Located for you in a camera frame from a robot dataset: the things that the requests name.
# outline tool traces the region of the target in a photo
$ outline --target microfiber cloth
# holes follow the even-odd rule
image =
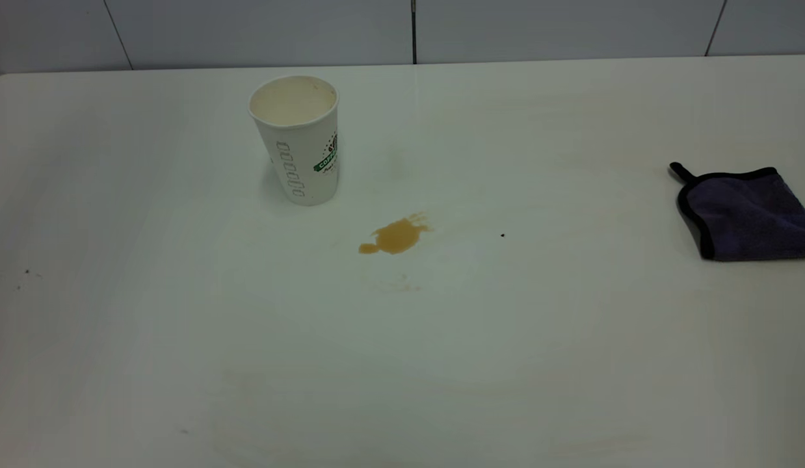
[[[709,260],[805,257],[805,210],[775,168],[695,177],[678,162],[685,181],[682,213],[700,230],[700,255]]]

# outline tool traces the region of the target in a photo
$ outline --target coffee spill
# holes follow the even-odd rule
[[[405,252],[420,240],[420,232],[432,230],[423,222],[425,222],[425,217],[417,213],[373,231],[372,236],[376,236],[376,241],[373,244],[359,246],[359,253],[383,251],[395,255]]]

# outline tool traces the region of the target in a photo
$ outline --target white paper cup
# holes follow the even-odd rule
[[[293,203],[317,205],[336,193],[338,105],[336,88],[316,77],[276,78],[249,97],[249,115]]]

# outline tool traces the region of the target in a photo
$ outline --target white table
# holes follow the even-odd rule
[[[805,57],[0,77],[0,468],[805,467],[805,261],[700,260],[675,160],[805,205]]]

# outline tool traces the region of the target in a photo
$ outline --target coffee residue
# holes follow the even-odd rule
[[[420,240],[420,232],[432,231],[425,224],[426,218],[421,213],[392,222],[390,225],[373,231],[376,241],[359,246],[359,253],[376,253],[379,251],[395,255],[412,248]]]

